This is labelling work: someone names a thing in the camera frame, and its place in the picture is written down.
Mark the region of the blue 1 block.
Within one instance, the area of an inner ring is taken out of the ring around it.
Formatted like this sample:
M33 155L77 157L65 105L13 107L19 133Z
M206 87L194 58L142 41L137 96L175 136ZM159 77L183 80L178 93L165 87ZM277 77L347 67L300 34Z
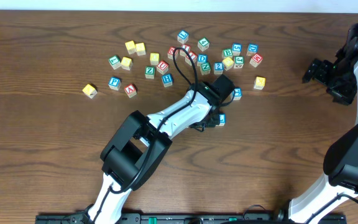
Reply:
M226 124L226 115L224 113L219 114L219 125L224 126Z

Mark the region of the yellow G block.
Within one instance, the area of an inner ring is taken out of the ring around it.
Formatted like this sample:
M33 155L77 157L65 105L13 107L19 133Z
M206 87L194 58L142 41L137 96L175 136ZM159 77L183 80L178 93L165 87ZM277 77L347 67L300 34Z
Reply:
M228 71L234 66L234 61L230 57L226 57L225 59L223 59L222 63L224 65L225 71Z

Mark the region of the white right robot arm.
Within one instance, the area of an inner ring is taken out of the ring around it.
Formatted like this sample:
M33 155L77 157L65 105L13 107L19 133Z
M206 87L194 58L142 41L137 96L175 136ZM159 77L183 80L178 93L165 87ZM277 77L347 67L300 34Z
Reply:
M326 87L334 102L357 103L353 128L332 144L323 162L323 173L302 195L289 201L276 219L292 223L318 223L346 200L358 196L358 23L349 29L336 61L314 59L302 81L316 80Z

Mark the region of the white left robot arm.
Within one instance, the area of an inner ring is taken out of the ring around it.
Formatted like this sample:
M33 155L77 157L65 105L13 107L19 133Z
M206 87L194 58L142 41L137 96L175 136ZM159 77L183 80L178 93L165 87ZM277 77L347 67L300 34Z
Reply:
M131 113L101 152L103 184L83 223L116 223L129 194L155 172L172 139L186 128L203 132L220 125L219 108L234 89L220 75L213 83L191 84L182 99L158 113Z

